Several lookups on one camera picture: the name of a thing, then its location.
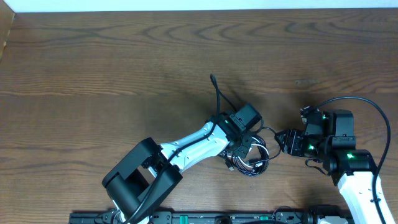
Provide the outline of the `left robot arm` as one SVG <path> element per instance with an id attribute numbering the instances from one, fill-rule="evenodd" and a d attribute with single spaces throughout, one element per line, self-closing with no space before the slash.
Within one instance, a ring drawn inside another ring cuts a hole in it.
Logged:
<path id="1" fill-rule="evenodd" d="M 224 151 L 246 156 L 256 112 L 227 111 L 212 116 L 198 131 L 157 144 L 146 138 L 133 147 L 102 180 L 123 223 L 148 220 L 182 179 L 182 172 Z"/>

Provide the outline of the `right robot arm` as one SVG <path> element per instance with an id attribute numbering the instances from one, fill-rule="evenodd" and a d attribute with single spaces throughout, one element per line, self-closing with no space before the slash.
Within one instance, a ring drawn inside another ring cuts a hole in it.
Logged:
<path id="1" fill-rule="evenodd" d="M 304 130 L 275 134 L 280 150 L 320 163 L 343 196 L 355 223 L 393 223 L 371 153 L 356 148 L 354 116 L 348 110 L 301 112 Z"/>

